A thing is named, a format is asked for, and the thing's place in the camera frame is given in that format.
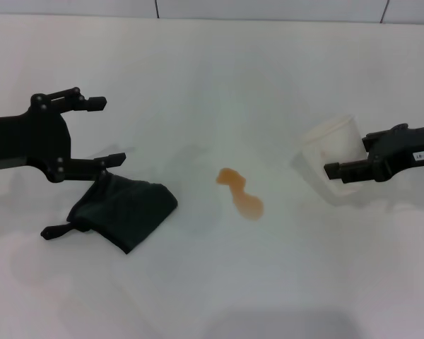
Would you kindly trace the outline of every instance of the white surface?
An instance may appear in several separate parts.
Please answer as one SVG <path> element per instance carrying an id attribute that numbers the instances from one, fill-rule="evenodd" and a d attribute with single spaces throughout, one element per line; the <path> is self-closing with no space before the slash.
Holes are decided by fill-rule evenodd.
<path id="1" fill-rule="evenodd" d="M 157 18 L 154 0 L 0 0 L 0 13 Z"/>
<path id="2" fill-rule="evenodd" d="M 379 23 L 386 0 L 158 0 L 161 18 Z"/>
<path id="3" fill-rule="evenodd" d="M 423 169 L 337 200 L 298 157 L 334 115 L 424 126 L 424 27 L 0 16 L 0 116 L 75 85 L 108 105 L 65 114 L 73 156 L 125 150 L 179 208 L 128 256 L 46 242 L 88 183 L 0 171 L 0 338 L 424 339 Z"/>
<path id="4" fill-rule="evenodd" d="M 361 138 L 355 118 L 349 114 L 324 121 L 302 138 L 302 154 L 307 164 L 337 196 L 355 193 L 363 183 L 344 184 L 341 180 L 330 180 L 324 165 L 367 159 Z"/>
<path id="5" fill-rule="evenodd" d="M 424 24 L 424 0 L 392 0 L 383 22 Z"/>

